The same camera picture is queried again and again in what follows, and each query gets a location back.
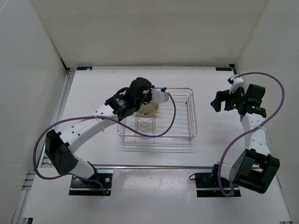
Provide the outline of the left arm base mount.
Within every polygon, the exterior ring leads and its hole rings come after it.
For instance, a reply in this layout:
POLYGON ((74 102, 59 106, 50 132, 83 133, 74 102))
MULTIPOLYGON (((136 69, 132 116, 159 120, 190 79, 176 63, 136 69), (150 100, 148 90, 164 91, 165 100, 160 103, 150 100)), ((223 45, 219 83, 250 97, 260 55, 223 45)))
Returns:
POLYGON ((69 187, 70 196, 111 196, 113 170, 112 169, 98 169, 97 181, 87 182, 82 181, 77 176, 71 178, 69 187))

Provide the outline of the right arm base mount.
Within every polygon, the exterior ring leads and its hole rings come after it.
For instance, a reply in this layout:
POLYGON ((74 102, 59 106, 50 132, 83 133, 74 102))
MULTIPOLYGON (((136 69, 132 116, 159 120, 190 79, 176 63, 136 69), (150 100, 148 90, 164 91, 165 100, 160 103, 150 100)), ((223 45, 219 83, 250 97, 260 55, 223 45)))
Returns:
POLYGON ((226 197, 219 188, 217 174, 194 173, 189 176, 189 180, 195 181, 197 198, 226 197))

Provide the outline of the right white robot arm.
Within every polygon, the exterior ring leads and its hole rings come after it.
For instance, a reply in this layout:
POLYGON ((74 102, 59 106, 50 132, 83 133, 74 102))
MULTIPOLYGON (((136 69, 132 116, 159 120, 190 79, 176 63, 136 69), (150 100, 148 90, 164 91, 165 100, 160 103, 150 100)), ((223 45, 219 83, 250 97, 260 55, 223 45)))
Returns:
POLYGON ((229 185, 237 185, 263 194, 268 189, 279 167, 279 159, 273 157, 268 148, 266 130, 266 110, 261 107, 265 88, 250 84, 247 90, 243 88, 243 79, 229 78, 231 88, 218 91, 211 106, 216 112, 225 104, 225 111, 236 109, 243 126, 245 149, 234 164, 216 164, 215 172, 210 174, 210 182, 221 186, 226 181, 229 185))

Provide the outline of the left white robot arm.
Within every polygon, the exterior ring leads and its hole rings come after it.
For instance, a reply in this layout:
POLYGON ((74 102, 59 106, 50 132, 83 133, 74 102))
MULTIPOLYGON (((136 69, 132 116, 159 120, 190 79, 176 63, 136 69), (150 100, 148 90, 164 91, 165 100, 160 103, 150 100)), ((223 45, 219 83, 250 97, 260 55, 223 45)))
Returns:
POLYGON ((72 173, 82 177, 82 182, 92 187, 98 175, 92 165, 75 155, 75 152, 90 138, 114 125, 116 121, 133 115, 142 103, 151 101, 149 80, 138 77, 129 87, 125 87, 93 113, 91 119, 82 119, 72 127, 60 132, 51 130, 46 134, 46 155, 60 175, 72 173))

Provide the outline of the cream floral plate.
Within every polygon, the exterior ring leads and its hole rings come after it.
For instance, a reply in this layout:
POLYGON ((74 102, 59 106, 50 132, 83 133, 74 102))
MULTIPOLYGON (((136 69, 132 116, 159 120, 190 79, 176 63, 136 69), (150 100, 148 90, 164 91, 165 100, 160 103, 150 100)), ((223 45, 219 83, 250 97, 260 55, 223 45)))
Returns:
POLYGON ((148 104, 142 104, 140 109, 136 112, 140 116, 152 116, 154 115, 159 109, 159 103, 149 102, 148 104))

